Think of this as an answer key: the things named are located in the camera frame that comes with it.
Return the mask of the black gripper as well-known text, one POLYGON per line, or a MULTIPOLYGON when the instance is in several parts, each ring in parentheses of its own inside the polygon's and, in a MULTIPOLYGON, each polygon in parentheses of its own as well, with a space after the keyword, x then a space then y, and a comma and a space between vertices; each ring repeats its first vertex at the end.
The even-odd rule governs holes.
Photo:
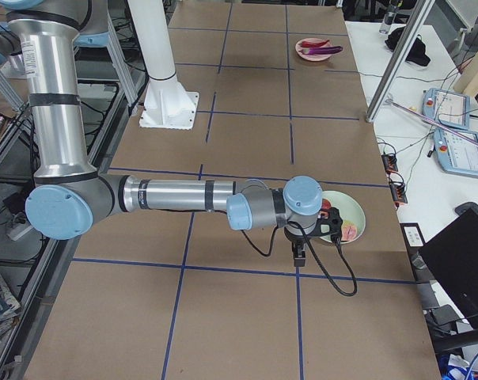
POLYGON ((289 221, 287 226, 284 227, 284 234, 291 242, 294 266, 305 266, 305 247, 309 248, 311 253, 314 253, 310 239, 318 237, 318 227, 316 226, 312 231, 306 232, 300 223, 289 221))

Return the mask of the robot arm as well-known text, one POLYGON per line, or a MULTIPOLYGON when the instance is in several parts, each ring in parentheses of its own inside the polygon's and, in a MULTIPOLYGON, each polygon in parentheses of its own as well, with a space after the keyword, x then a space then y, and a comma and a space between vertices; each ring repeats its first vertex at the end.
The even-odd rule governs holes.
POLYGON ((292 245, 303 265, 312 238, 323 234, 321 187, 295 177, 282 188, 259 180, 149 180, 108 172, 115 134, 102 129, 89 143, 78 92, 75 48, 105 48, 131 107, 138 90, 105 1, 4 1, 9 29, 19 38, 28 104, 40 164, 25 201, 31 225, 55 240, 88 232, 100 221, 137 210, 224 214, 233 230, 270 226, 292 245))

